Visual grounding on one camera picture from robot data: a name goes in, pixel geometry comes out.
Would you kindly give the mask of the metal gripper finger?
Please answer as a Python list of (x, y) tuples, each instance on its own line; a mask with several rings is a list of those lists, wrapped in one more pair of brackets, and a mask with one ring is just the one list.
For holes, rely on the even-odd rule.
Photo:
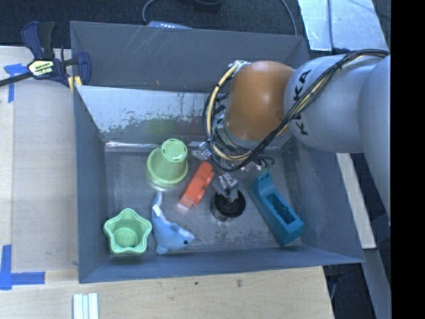
[(233, 203), (238, 198), (238, 181), (228, 172), (218, 176), (213, 182), (213, 188), (229, 203)]
[(209, 141), (192, 141), (188, 144), (188, 148), (191, 155), (198, 160), (206, 161), (212, 156), (211, 143)]

